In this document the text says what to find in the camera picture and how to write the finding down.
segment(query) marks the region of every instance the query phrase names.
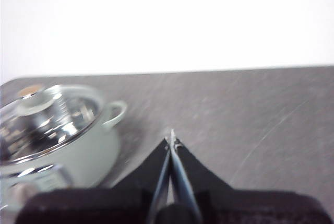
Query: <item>white background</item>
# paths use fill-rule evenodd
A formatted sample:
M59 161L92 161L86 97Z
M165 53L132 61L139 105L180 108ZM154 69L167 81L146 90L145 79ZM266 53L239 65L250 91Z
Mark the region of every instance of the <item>white background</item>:
M334 64L334 0L1 0L22 76Z

